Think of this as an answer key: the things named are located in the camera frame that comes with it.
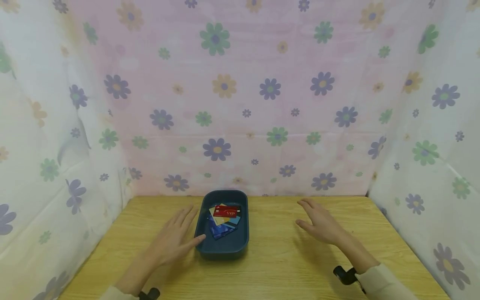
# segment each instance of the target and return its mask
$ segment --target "hand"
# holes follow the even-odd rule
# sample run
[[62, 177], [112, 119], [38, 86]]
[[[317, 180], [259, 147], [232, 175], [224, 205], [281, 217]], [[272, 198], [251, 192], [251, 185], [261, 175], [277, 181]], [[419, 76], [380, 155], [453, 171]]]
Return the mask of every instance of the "hand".
[[330, 212], [317, 202], [305, 198], [297, 203], [303, 207], [313, 225], [300, 219], [297, 219], [295, 223], [315, 239], [338, 246], [341, 240], [349, 236], [348, 232], [338, 224]]

